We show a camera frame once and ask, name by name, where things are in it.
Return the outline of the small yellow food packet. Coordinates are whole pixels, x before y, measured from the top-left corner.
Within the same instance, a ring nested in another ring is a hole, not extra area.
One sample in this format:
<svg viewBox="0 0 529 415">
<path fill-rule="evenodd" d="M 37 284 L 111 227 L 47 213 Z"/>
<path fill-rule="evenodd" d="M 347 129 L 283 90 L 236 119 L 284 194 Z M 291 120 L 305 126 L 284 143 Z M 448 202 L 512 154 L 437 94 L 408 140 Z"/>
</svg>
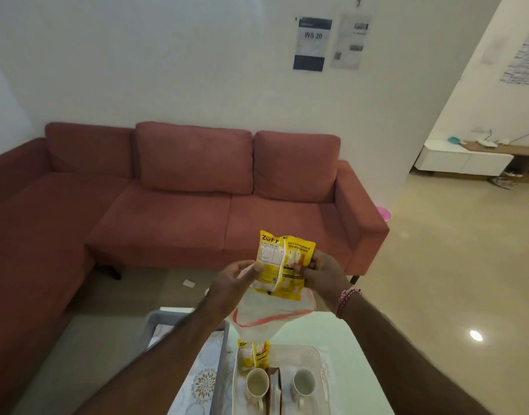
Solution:
<svg viewBox="0 0 529 415">
<path fill-rule="evenodd" d="M 269 367 L 269 342 L 245 342 L 238 340 L 240 370 L 248 372 L 253 369 L 266 370 Z"/>
</svg>

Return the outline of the cream ceramic cup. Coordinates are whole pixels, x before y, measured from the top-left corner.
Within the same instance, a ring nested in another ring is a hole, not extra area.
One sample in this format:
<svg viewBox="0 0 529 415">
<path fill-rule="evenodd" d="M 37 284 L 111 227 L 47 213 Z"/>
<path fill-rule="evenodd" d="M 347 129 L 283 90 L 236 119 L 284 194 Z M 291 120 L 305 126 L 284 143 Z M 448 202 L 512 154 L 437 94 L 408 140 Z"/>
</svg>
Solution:
<svg viewBox="0 0 529 415">
<path fill-rule="evenodd" d="M 298 411 L 303 411 L 316 390 L 316 379 L 311 370 L 296 371 L 290 383 L 290 396 Z"/>
<path fill-rule="evenodd" d="M 250 408 L 264 414 L 266 409 L 266 396 L 269 391 L 270 381 L 264 369 L 255 368 L 247 374 L 245 398 Z"/>
</svg>

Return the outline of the handwritten white wall paper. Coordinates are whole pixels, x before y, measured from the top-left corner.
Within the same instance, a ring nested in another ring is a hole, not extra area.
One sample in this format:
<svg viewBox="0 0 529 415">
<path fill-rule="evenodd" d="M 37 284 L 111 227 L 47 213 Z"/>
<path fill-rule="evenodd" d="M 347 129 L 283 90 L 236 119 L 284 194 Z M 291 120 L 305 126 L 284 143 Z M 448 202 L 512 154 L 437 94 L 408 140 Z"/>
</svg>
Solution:
<svg viewBox="0 0 529 415">
<path fill-rule="evenodd" d="M 529 86 L 529 35 L 499 81 Z"/>
</svg>

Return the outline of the brown packet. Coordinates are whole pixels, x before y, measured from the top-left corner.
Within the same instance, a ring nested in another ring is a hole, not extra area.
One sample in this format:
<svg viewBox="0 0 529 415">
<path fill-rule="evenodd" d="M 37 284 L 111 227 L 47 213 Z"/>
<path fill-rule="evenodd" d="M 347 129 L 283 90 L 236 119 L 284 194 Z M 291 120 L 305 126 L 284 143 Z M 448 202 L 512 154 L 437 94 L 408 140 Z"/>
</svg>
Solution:
<svg viewBox="0 0 529 415">
<path fill-rule="evenodd" d="M 282 375 L 279 367 L 268 367 L 268 392 L 265 395 L 265 415 L 282 415 Z"/>
</svg>

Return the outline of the white printed paper sheet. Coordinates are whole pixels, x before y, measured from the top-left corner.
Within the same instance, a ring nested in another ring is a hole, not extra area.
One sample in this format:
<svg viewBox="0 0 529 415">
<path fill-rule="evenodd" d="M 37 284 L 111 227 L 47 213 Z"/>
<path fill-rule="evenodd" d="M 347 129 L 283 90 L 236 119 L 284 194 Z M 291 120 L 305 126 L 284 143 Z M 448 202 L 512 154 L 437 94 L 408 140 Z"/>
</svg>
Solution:
<svg viewBox="0 0 529 415">
<path fill-rule="evenodd" d="M 330 67 L 357 70 L 372 24 L 369 14 L 341 14 Z"/>
</svg>

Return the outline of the wooden low shelf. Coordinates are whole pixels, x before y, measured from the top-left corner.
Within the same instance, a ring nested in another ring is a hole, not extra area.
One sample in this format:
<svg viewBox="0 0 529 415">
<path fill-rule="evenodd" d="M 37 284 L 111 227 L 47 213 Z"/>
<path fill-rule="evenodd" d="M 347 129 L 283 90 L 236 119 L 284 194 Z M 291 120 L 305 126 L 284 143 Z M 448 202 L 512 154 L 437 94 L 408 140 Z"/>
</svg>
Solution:
<svg viewBox="0 0 529 415">
<path fill-rule="evenodd" d="M 529 146 L 484 142 L 461 142 L 461 146 L 473 153 L 472 159 L 487 159 L 488 164 L 472 164 L 466 174 L 477 174 L 486 178 L 506 178 L 513 182 L 529 183 Z"/>
</svg>

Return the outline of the person's left hand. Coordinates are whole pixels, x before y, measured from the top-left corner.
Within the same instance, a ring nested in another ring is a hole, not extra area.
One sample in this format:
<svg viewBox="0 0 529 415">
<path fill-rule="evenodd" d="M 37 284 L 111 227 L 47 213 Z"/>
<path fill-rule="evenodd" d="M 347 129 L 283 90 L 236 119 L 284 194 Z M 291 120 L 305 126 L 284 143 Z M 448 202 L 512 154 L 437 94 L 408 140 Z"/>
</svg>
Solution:
<svg viewBox="0 0 529 415">
<path fill-rule="evenodd" d="M 206 311 L 217 320 L 229 316 L 251 286 L 235 280 L 235 263 L 219 272 L 202 301 Z"/>
</svg>

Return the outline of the large yellow food packet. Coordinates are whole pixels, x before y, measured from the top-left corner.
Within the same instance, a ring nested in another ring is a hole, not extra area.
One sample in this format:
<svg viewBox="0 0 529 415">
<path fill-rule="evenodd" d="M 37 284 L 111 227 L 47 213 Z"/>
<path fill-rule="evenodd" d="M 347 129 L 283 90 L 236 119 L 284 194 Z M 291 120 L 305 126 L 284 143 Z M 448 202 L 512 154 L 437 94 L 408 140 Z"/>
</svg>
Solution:
<svg viewBox="0 0 529 415">
<path fill-rule="evenodd" d="M 264 265 L 259 279 L 251 289 L 275 297 L 299 301 L 304 289 L 304 279 L 295 274 L 294 263 L 308 265 L 316 249 L 316 243 L 295 236 L 275 236 L 260 231 L 260 243 L 256 262 Z"/>
</svg>

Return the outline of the white floral patterned cloth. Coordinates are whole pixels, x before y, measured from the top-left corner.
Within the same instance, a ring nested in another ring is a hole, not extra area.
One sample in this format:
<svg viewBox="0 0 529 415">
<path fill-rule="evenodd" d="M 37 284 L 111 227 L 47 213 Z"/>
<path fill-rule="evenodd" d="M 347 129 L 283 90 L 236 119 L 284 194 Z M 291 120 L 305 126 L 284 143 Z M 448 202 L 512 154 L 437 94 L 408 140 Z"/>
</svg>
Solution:
<svg viewBox="0 0 529 415">
<path fill-rule="evenodd" d="M 224 334 L 216 331 L 206 340 L 167 415 L 210 415 Z"/>
</svg>

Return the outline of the white plastic tray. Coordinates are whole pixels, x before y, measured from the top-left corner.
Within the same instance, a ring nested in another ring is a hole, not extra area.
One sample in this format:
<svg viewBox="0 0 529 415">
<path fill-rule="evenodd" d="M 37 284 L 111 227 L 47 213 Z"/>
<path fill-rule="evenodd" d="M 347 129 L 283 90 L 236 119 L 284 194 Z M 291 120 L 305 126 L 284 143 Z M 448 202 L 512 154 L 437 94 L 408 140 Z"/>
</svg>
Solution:
<svg viewBox="0 0 529 415">
<path fill-rule="evenodd" d="M 336 406 L 335 376 L 327 348 L 273 344 L 269 364 L 280 372 L 281 406 L 278 415 L 340 415 Z M 309 397 L 302 399 L 301 406 L 294 401 L 290 386 L 300 369 L 313 374 L 316 387 Z M 228 415 L 266 415 L 257 405 L 246 399 L 246 374 L 241 371 L 241 359 L 236 357 L 232 381 L 231 410 Z"/>
</svg>

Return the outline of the dark blue and white poster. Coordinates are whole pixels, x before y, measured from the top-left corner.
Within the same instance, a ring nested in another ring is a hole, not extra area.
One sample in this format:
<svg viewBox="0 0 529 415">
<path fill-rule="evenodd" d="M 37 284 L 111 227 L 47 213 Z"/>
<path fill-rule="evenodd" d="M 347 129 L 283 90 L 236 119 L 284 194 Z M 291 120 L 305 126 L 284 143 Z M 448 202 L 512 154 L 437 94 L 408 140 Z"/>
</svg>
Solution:
<svg viewBox="0 0 529 415">
<path fill-rule="evenodd" d="M 293 70 L 323 72 L 332 24 L 332 19 L 298 18 Z"/>
</svg>

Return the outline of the red fabric corner sofa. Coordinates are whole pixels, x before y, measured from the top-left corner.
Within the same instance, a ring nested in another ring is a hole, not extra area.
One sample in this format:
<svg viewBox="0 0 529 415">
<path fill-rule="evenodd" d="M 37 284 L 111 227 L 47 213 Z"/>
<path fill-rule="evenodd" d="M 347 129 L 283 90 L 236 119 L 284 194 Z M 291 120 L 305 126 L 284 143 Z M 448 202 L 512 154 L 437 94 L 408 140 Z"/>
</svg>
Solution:
<svg viewBox="0 0 529 415">
<path fill-rule="evenodd" d="M 316 243 L 347 276 L 364 276 L 389 227 L 347 161 L 333 202 L 145 188 L 134 178 L 52 169 L 46 138 L 0 155 L 0 414 L 66 326 L 95 266 L 217 271 L 256 257 L 261 230 Z"/>
</svg>

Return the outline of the person's right forearm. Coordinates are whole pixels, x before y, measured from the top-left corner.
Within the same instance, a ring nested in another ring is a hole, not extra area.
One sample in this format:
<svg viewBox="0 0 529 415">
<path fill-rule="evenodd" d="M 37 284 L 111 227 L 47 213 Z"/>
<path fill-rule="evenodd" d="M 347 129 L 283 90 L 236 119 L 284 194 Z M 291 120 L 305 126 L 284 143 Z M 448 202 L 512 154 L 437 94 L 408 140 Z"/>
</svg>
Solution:
<svg viewBox="0 0 529 415">
<path fill-rule="evenodd" d="M 361 294 L 347 300 L 340 316 L 349 325 L 395 415 L 493 415 L 438 370 Z"/>
</svg>

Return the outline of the person's left forearm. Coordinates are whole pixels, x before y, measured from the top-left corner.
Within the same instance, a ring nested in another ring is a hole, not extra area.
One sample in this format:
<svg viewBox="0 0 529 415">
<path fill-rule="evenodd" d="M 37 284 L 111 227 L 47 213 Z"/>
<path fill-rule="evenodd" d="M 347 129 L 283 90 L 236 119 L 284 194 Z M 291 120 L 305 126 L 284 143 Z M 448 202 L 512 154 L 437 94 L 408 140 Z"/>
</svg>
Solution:
<svg viewBox="0 0 529 415">
<path fill-rule="evenodd" d="M 232 312 L 208 293 L 161 341 L 113 377 L 74 415 L 166 415 L 209 336 Z"/>
</svg>

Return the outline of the square red back cushion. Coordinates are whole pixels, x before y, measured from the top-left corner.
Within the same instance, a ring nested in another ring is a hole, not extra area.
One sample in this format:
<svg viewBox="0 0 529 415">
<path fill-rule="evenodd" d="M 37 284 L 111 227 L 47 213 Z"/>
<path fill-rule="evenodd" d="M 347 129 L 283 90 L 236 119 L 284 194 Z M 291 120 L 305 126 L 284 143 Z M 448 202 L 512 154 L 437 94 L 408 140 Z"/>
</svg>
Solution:
<svg viewBox="0 0 529 415">
<path fill-rule="evenodd" d="M 331 134 L 259 131 L 254 194 L 265 199 L 333 202 L 341 140 Z"/>
</svg>

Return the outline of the wide red back cushion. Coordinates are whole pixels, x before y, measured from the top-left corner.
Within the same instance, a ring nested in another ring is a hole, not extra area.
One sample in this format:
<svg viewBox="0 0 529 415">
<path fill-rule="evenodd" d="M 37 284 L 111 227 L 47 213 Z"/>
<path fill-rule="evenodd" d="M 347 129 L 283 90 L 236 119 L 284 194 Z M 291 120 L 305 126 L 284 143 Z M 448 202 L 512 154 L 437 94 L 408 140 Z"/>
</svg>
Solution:
<svg viewBox="0 0 529 415">
<path fill-rule="evenodd" d="M 251 132 L 158 122 L 135 128 L 145 188 L 249 195 L 254 189 Z"/>
</svg>

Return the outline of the white low cabinet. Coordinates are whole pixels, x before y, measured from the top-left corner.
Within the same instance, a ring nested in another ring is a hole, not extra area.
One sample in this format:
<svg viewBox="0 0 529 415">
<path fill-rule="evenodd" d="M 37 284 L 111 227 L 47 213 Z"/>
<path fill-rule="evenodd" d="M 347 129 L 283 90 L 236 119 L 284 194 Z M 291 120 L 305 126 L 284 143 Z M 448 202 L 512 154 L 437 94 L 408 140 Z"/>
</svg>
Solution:
<svg viewBox="0 0 529 415">
<path fill-rule="evenodd" d="M 512 160 L 510 154 L 473 152 L 447 140 L 428 139 L 414 167 L 438 173 L 499 176 Z"/>
</svg>

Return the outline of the person's right hand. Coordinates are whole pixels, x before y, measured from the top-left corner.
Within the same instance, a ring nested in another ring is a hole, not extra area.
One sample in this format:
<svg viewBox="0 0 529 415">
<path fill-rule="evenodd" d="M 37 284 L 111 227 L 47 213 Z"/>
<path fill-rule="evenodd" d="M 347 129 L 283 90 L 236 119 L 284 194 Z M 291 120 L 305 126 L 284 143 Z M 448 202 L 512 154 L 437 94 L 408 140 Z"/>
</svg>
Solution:
<svg viewBox="0 0 529 415">
<path fill-rule="evenodd" d="M 321 274 L 315 279 L 304 279 L 305 286 L 315 291 L 329 310 L 340 318 L 347 300 L 359 291 L 351 285 L 338 262 L 323 251 L 318 268 Z"/>
</svg>

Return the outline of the narrow red back cushion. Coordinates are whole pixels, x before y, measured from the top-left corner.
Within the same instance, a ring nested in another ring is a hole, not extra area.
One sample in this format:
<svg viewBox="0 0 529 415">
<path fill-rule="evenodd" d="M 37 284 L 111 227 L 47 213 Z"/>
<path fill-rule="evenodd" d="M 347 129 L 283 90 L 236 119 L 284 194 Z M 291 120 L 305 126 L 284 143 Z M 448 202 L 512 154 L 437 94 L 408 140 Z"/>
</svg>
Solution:
<svg viewBox="0 0 529 415">
<path fill-rule="evenodd" d="M 134 178 L 132 128 L 51 122 L 45 138 L 52 169 Z"/>
</svg>

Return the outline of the grey plastic basket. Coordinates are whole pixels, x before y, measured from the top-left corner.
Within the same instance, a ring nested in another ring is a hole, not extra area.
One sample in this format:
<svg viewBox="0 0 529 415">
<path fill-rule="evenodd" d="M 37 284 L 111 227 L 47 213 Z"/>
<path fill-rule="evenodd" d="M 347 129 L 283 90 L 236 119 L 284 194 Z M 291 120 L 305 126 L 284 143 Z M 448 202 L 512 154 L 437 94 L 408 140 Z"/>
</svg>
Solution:
<svg viewBox="0 0 529 415">
<path fill-rule="evenodd" d="M 187 316 L 185 312 L 171 312 L 171 311 L 154 311 L 147 315 L 143 333 L 140 337 L 140 353 L 152 348 L 163 337 L 169 334 L 178 323 Z M 219 327 L 214 331 L 223 331 L 224 341 L 222 343 L 219 368 L 217 370 L 217 377 L 215 388 L 213 392 L 213 399 L 211 403 L 210 415 L 222 414 L 222 400 L 224 397 L 224 382 L 228 372 L 227 368 L 227 340 L 229 332 L 229 324 L 223 321 Z"/>
</svg>

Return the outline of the clear zip bag red edge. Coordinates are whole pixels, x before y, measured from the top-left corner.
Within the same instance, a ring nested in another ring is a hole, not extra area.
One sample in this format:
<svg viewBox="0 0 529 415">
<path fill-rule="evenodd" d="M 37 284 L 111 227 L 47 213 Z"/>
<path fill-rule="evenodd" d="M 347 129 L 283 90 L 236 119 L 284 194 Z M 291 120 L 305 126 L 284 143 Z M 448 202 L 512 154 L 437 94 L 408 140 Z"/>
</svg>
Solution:
<svg viewBox="0 0 529 415">
<path fill-rule="evenodd" d="M 247 289 L 238 305 L 225 317 L 243 342 L 267 342 L 288 322 L 316 310 L 313 292 L 304 288 L 299 301 Z"/>
</svg>

